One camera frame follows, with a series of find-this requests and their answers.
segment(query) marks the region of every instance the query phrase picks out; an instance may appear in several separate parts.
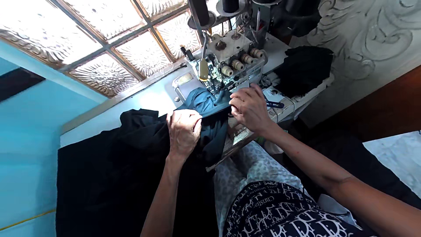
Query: patterned glass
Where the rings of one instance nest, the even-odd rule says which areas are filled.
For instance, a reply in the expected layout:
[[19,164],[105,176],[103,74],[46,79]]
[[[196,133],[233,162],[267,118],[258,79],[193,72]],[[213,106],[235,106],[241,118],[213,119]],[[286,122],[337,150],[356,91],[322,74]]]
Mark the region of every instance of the patterned glass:
[[139,82],[108,54],[75,68],[70,74],[109,97]]
[[133,27],[145,25],[130,0],[64,1],[107,40]]
[[117,47],[117,50],[146,77],[171,63],[149,31]]
[[214,34],[218,34],[220,36],[223,36],[224,34],[226,34],[229,31],[229,25],[228,25],[228,21],[226,22],[222,22],[219,25],[216,25],[214,27],[212,27],[212,35]]
[[2,0],[0,9],[0,37],[51,64],[72,63],[101,47],[45,0]]
[[218,11],[216,10],[217,2],[218,0],[206,0],[206,5],[208,6],[208,11],[212,11],[213,13],[215,13],[216,16],[220,16]]
[[159,33],[176,59],[183,56],[180,50],[181,46],[190,49],[192,52],[200,48],[200,41],[197,38],[196,31],[187,25],[189,17],[190,14],[185,12],[157,26]]
[[187,0],[141,0],[141,3],[149,17],[153,17],[184,6],[187,4]]

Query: window frame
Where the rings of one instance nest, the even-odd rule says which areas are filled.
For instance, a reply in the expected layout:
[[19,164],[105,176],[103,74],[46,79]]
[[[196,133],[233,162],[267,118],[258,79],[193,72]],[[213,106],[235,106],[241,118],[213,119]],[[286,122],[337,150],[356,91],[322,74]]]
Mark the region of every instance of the window frame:
[[[75,24],[76,27],[79,28],[82,32],[84,32],[90,39],[92,39],[93,41],[98,42],[99,44],[101,44],[101,48],[82,57],[81,59],[78,59],[70,64],[54,64],[51,63],[47,60],[43,60],[42,58],[38,57],[37,55],[33,54],[31,51],[29,50],[25,50],[22,47],[19,47],[19,45],[13,44],[13,46],[21,49],[22,51],[24,51],[25,53],[29,54],[30,56],[42,61],[44,64],[48,65],[49,67],[58,70],[59,72],[65,74],[66,76],[82,83],[85,86],[88,86],[89,88],[91,88],[92,90],[94,90],[96,93],[99,93],[101,95],[104,95],[107,98],[116,98],[117,100],[122,100],[130,95],[133,95],[136,92],[139,92],[140,90],[146,88],[147,86],[149,86],[150,84],[160,80],[161,78],[165,77],[166,75],[170,74],[172,71],[176,70],[177,68],[179,68],[179,66],[181,65],[180,61],[183,59],[183,57],[176,59],[173,54],[171,53],[171,50],[169,49],[168,45],[165,43],[165,41],[163,40],[160,32],[157,30],[157,26],[159,26],[160,24],[163,24],[167,21],[170,21],[174,18],[176,18],[177,16],[180,16],[181,14],[184,14],[185,12],[189,12],[189,14],[191,15],[191,11],[189,8],[189,3],[187,1],[186,4],[183,4],[180,6],[179,5],[175,5],[173,7],[170,7],[169,9],[165,10],[162,13],[159,13],[157,15],[148,16],[147,11],[145,10],[145,7],[142,5],[141,0],[130,0],[130,2],[132,3],[133,7],[135,8],[136,12],[138,13],[138,15],[143,19],[143,21],[146,23],[144,26],[136,25],[134,27],[131,27],[130,29],[121,32],[117,35],[115,35],[114,37],[110,38],[110,39],[105,39],[105,37],[102,36],[102,34],[94,29],[81,15],[79,15],[77,13],[77,11],[69,6],[64,0],[45,0],[48,3],[50,3],[53,7],[55,8],[59,8],[62,12],[64,12],[70,19],[72,19]],[[222,16],[218,16],[216,22],[213,24],[212,27],[217,26],[219,24],[222,24],[223,22],[228,21],[229,25],[231,25],[231,21],[229,17],[222,17]],[[135,37],[145,33],[149,31],[151,33],[151,35],[153,36],[153,38],[155,39],[155,41],[157,42],[157,44],[160,46],[160,48],[162,49],[163,53],[165,54],[165,56],[168,58],[168,60],[170,61],[171,64],[169,64],[168,66],[166,66],[165,68],[163,68],[160,72],[155,73],[154,75],[150,76],[150,77],[146,77],[145,75],[142,75],[142,73],[140,71],[138,71],[126,58],[123,57],[123,55],[121,53],[119,53],[117,51],[117,47],[130,41],[131,39],[134,39]],[[196,36],[198,37],[198,40],[201,44],[201,46],[203,46],[203,39],[201,37],[199,37],[199,33],[196,31]],[[118,94],[115,95],[107,95],[106,93],[103,93],[99,90],[97,90],[96,88],[94,88],[93,86],[82,82],[80,79],[78,79],[77,77],[73,76],[70,72],[72,70],[74,70],[75,68],[103,55],[103,54],[108,54],[109,56],[111,56],[114,60],[116,60],[116,62],[118,64],[120,64],[120,66],[122,66],[123,68],[125,68],[137,81],[139,81],[137,84],[135,84],[134,86],[123,90],[122,92],[119,92]]]

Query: human arm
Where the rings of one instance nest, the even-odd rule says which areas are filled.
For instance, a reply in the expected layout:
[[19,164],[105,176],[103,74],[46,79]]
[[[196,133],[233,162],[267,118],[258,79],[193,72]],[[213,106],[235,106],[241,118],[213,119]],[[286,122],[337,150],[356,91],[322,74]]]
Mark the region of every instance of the human arm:
[[232,115],[241,124],[282,148],[316,184],[380,235],[416,236],[421,232],[420,210],[361,182],[270,120],[263,92],[257,85],[240,89],[231,98]]
[[170,152],[141,237],[172,236],[180,171],[199,140],[201,122],[201,115],[194,110],[176,110],[167,115]]

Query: right hand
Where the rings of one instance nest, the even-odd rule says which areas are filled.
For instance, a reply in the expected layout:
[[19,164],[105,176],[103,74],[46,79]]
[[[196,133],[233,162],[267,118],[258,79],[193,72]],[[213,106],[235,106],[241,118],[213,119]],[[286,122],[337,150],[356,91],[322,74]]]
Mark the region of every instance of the right hand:
[[269,118],[266,101],[258,85],[252,83],[249,88],[241,88],[230,97],[231,114],[250,131],[264,136],[273,124],[276,125]]

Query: hand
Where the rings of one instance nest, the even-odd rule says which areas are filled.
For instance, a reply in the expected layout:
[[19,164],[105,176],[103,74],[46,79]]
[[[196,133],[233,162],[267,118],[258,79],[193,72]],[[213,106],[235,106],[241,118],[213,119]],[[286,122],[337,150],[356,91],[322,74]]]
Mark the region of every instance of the hand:
[[276,125],[269,118],[266,100],[258,85],[252,83],[250,88],[241,88],[230,97],[231,114],[250,131],[264,136],[273,124]]
[[176,110],[167,114],[167,124],[170,132],[168,157],[183,166],[199,140],[202,116],[194,110]]

